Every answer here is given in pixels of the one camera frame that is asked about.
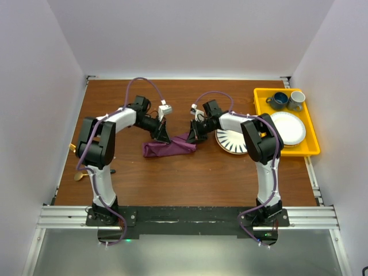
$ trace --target mug handle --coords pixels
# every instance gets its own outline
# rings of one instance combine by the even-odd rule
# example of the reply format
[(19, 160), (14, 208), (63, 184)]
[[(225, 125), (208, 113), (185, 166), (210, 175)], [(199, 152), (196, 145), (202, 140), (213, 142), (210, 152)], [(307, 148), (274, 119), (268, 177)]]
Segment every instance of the mug handle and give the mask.
[(296, 108), (294, 108), (294, 111), (300, 112), (303, 110), (303, 107), (301, 105), (298, 105)]

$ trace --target white wall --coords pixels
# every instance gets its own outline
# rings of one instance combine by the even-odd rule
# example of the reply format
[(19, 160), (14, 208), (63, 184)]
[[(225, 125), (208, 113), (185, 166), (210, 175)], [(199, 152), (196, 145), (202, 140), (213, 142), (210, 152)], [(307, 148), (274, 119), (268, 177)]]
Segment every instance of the white wall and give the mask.
[(55, 192), (83, 74), (45, 0), (0, 4), (0, 274), (21, 275)]
[(368, 1), (335, 0), (292, 77), (319, 138), (312, 159), (334, 204), (354, 275), (368, 266)]
[(86, 74), (280, 77), (333, 0), (49, 0)]

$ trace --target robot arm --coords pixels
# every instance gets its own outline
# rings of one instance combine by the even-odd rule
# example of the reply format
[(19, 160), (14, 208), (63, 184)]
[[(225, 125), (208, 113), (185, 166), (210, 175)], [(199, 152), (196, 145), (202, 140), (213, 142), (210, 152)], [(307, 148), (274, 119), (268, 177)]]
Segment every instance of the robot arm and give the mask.
[[(200, 143), (207, 139), (207, 134), (216, 129), (230, 130), (243, 134), (248, 154), (256, 163), (258, 173), (258, 196), (257, 205), (264, 204), (274, 192), (274, 178), (272, 173), (272, 159), (275, 153), (275, 138), (267, 126), (258, 120), (235, 116), (227, 111), (222, 111), (215, 100), (203, 104), (205, 114), (192, 105), (191, 113), (195, 114), (195, 120), (190, 122), (188, 143)], [(268, 114), (259, 116), (276, 131), (279, 140), (278, 156), (274, 164), (276, 177), (283, 141)], [(261, 215), (264, 219), (271, 217), (282, 210), (282, 201), (276, 185), (275, 194), (264, 208)]]
[[(164, 115), (172, 112), (171, 106), (167, 105), (163, 100), (162, 105), (159, 106), (159, 115), (156, 118), (152, 118), (147, 114), (150, 106), (151, 102), (148, 99), (137, 96), (134, 102), (130, 103), (125, 109), (119, 108), (118, 110), (120, 112), (110, 116), (98, 126), (95, 136), (99, 137), (99, 141), (92, 141), (86, 157), (83, 160), (83, 164), (93, 169), (95, 173), (95, 186), (99, 192), (99, 196), (102, 197), (108, 207), (116, 212), (118, 209), (118, 202), (110, 176), (110, 163), (114, 158), (116, 133), (126, 127), (134, 125), (149, 131), (151, 137), (156, 141), (171, 143), (170, 137), (166, 132), (166, 120), (164, 120)], [(103, 117), (86, 117), (83, 120), (75, 151), (78, 158), (82, 156), (86, 149), (95, 124), (102, 118)], [(93, 173), (90, 170), (88, 170), (88, 173), (92, 183)], [(116, 218), (105, 209), (98, 199), (93, 185), (92, 189), (94, 193), (92, 204), (94, 214), (99, 216), (106, 224), (115, 223)]]

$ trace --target purple cloth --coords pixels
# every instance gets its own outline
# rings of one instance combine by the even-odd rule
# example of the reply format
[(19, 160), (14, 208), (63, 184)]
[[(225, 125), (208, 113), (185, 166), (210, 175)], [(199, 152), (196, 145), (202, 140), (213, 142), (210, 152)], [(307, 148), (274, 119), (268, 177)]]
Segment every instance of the purple cloth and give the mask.
[(149, 142), (143, 143), (143, 156), (144, 157), (161, 157), (172, 156), (179, 154), (190, 154), (196, 151), (197, 146), (189, 144), (186, 141), (188, 133), (175, 136), (171, 139), (171, 144), (165, 144), (161, 142)]

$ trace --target yellow tray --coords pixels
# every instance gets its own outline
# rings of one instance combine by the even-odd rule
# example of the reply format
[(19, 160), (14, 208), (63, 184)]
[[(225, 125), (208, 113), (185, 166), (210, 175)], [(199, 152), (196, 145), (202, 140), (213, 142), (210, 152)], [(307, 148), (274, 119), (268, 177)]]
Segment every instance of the yellow tray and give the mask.
[(305, 102), (303, 102), (303, 110), (300, 112), (290, 111), (287, 108), (284, 108), (282, 110), (274, 110), (268, 103), (266, 103), (266, 99), (268, 97), (271, 97), (278, 91), (285, 93), (289, 97), (293, 91), (301, 90), (274, 88), (254, 89), (254, 104), (257, 115), (261, 115), (263, 113), (268, 113), (269, 115), (271, 115), (278, 111), (290, 112), (291, 114), (294, 114), (300, 120), (302, 120), (306, 129), (305, 139), (295, 147), (284, 147), (281, 151), (281, 156), (311, 156), (319, 154), (321, 150), (318, 145), (317, 136), (315, 134), (315, 130), (313, 129), (312, 120), (309, 116), (308, 108), (306, 107)]

